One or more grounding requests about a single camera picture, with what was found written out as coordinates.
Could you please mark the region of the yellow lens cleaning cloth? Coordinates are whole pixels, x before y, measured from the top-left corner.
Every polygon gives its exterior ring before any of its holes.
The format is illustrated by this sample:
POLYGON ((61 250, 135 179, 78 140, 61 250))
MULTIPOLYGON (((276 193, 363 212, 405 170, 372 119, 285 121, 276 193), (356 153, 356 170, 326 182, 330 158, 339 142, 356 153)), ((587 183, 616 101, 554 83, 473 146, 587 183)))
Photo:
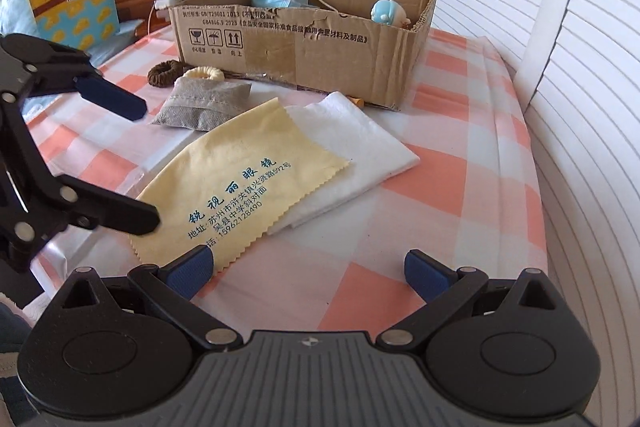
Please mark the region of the yellow lens cleaning cloth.
POLYGON ((186 146, 145 187, 139 198, 160 226, 131 237, 132 249, 143 263, 167 265, 205 245, 222 271, 347 165, 273 98, 186 146))

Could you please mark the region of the white louvered closet door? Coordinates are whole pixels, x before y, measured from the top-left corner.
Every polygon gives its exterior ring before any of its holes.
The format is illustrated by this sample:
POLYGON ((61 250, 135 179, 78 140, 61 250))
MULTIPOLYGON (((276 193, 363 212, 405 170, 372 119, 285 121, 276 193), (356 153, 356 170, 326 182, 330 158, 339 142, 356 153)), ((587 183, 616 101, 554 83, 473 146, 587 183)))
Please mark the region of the white louvered closet door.
POLYGON ((639 417, 639 0, 437 0, 487 38, 532 139, 549 270, 592 337, 600 426, 639 417))

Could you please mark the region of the grey fabric pouch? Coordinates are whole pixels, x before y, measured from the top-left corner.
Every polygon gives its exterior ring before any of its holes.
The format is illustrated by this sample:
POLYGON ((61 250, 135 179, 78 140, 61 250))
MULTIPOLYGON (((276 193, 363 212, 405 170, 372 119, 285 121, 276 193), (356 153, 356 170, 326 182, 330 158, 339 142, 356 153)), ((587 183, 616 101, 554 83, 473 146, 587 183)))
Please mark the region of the grey fabric pouch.
POLYGON ((247 82, 180 77, 153 124, 209 132, 248 109, 247 82))

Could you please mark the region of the brown cardboard box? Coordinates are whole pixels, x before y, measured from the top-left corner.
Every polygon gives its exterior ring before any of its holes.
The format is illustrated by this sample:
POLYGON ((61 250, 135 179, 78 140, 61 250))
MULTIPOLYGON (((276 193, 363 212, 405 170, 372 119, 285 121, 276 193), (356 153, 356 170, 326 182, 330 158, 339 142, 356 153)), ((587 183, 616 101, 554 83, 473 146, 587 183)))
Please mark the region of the brown cardboard box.
POLYGON ((310 0, 309 8, 263 9, 252 0, 186 0, 169 16, 181 60, 191 65, 398 109, 436 1, 394 0, 410 29, 371 20, 377 1, 310 0))

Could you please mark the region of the light blue pillow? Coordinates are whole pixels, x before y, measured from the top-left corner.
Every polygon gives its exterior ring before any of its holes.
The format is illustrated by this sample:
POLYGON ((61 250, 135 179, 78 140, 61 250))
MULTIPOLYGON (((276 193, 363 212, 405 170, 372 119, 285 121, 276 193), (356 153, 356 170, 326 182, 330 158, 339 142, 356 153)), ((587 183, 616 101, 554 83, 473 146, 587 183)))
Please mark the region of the light blue pillow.
POLYGON ((29 0, 1 0, 0 27, 2 35, 24 34, 39 37, 29 0))

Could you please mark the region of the cream hair scrunchie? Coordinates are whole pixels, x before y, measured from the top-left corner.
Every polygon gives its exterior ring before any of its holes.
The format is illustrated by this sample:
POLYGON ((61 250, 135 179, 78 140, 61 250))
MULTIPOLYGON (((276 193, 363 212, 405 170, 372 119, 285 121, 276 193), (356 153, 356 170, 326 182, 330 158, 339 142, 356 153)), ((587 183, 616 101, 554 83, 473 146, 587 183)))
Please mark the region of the cream hair scrunchie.
POLYGON ((183 77, 196 78, 196 79, 208 79, 208 80, 216 80, 216 81, 221 81, 226 79, 226 76, 224 75, 224 72, 221 69, 212 67, 212 66, 193 67, 191 69, 186 70, 183 73, 183 77))

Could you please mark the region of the pink white checkered tablecloth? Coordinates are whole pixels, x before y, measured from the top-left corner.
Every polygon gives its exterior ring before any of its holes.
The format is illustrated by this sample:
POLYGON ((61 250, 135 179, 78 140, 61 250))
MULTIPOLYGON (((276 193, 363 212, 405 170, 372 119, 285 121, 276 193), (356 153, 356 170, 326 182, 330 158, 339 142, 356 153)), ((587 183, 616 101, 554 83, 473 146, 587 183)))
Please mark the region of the pink white checkered tablecloth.
MULTIPOLYGON (((177 57, 170 28, 102 66, 111 82, 145 98, 131 122, 61 95, 28 127, 52 173, 137 196, 201 133, 150 124, 170 90, 146 83, 151 66, 177 57)), ((420 164, 297 228, 262 236, 216 275, 194 303, 244 337, 253 329, 383 329, 423 306, 405 283, 418 248, 450 268, 473 265, 515 279, 547 270, 544 219, 530 139, 506 66, 486 39, 431 30, 400 112, 366 114, 420 164)), ((139 260, 126 234, 69 228, 32 265, 51 297, 77 265, 102 277, 139 260)))

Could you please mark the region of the blue white plush toy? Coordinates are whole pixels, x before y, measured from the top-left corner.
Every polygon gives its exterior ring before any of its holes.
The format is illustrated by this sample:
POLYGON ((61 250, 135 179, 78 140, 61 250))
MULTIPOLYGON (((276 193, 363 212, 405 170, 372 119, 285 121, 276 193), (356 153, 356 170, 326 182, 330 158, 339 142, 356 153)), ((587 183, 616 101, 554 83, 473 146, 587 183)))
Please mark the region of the blue white plush toy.
POLYGON ((378 0, 372 6, 371 20, 386 26, 402 29, 411 28, 411 20, 405 9, 394 0, 378 0))

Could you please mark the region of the white cloth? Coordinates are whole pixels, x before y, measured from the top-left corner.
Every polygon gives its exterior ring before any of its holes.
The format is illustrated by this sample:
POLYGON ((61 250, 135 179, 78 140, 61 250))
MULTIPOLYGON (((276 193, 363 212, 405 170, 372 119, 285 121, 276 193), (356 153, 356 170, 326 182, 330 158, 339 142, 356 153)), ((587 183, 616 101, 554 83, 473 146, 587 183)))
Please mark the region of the white cloth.
POLYGON ((345 159, 347 166, 292 206, 268 230, 270 235, 296 228, 420 164, 418 155, 341 93, 286 111, 307 138, 345 159))

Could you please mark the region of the small orange cone toy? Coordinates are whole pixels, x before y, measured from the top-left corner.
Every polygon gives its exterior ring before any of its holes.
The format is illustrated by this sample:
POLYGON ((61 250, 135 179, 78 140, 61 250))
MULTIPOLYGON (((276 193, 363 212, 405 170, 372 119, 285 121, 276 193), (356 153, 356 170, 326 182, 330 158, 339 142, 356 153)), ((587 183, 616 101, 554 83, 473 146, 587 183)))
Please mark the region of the small orange cone toy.
POLYGON ((350 101, 352 101, 352 103, 354 103, 359 108, 364 107, 364 101, 362 98, 350 98, 350 101))

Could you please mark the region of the brown hair scrunchie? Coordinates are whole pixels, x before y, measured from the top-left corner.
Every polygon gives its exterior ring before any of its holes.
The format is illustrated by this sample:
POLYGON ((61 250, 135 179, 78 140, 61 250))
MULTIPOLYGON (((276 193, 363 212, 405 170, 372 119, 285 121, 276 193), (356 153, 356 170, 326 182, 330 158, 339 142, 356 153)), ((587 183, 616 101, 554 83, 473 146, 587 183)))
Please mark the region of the brown hair scrunchie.
POLYGON ((191 68, 192 66, 185 62, 169 60, 153 66, 146 78, 148 78, 148 83, 152 87, 169 88, 191 68))

